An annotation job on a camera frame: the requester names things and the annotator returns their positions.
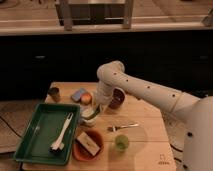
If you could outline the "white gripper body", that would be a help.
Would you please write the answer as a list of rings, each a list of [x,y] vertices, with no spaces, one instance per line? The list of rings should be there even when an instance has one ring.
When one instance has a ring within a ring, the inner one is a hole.
[[[113,86],[107,85],[104,82],[99,82],[94,92],[96,104],[93,105],[93,108],[96,109],[100,107],[101,112],[103,112],[112,101],[113,91]]]

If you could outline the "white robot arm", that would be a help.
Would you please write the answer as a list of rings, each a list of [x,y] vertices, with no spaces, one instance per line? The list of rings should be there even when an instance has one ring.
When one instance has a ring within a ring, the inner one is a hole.
[[[121,88],[138,99],[176,116],[186,124],[183,171],[213,171],[213,96],[199,98],[189,93],[132,77],[121,61],[97,69],[95,101],[111,102],[113,90]]]

